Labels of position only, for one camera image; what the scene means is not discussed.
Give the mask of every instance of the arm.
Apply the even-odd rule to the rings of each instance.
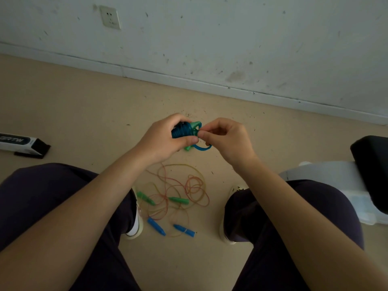
[[[136,178],[198,142],[172,139],[179,121],[189,119],[174,114],[155,122],[133,149],[0,252],[0,290],[68,290]]]
[[[388,289],[364,251],[258,159],[242,124],[220,118],[201,130],[248,184],[311,290]]]

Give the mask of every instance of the tiled floor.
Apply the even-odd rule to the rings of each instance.
[[[247,127],[258,155],[276,172],[301,161],[352,160],[349,146],[388,127],[193,92],[0,55],[0,132],[52,145],[43,160],[0,151],[0,181],[17,168],[64,162],[101,172],[135,145],[149,125],[174,112],[203,123],[229,117]],[[240,177],[216,149],[176,153],[206,178],[211,203],[189,210],[194,239],[163,238],[145,225],[120,249],[143,290],[230,290],[251,245],[226,246],[218,226],[227,193]],[[169,172],[180,177],[175,168]],[[143,174],[137,184],[155,180]],[[388,270],[388,227],[365,226],[366,250]]]

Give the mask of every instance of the forearm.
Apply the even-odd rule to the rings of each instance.
[[[68,290],[145,167],[127,152],[18,237],[0,253],[0,289]]]
[[[386,290],[382,272],[326,217],[258,159],[235,167],[312,290]]]

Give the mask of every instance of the left hand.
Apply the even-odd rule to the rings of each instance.
[[[140,153],[148,165],[167,160],[174,152],[198,143],[198,137],[187,136],[173,139],[171,131],[180,121],[191,120],[175,113],[154,122],[138,144],[133,148]]]

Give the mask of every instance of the baseboard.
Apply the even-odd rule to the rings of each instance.
[[[49,63],[55,63],[100,73],[113,74],[126,78],[139,79],[151,83],[164,84],[168,86],[194,90],[219,96],[237,98],[247,101],[275,105],[280,107],[298,109],[308,112],[338,116],[359,121],[371,122],[380,125],[388,125],[388,117],[367,112],[361,112],[342,107],[330,106],[320,103],[313,103],[303,100],[286,98],[267,93],[254,92],[250,90],[227,88],[217,84],[204,83],[191,79],[169,76],[161,73],[154,73],[142,69],[135,69],[122,65],[93,61],[84,58],[52,53],[38,49],[16,46],[12,44],[0,43],[0,53],[34,59]]]

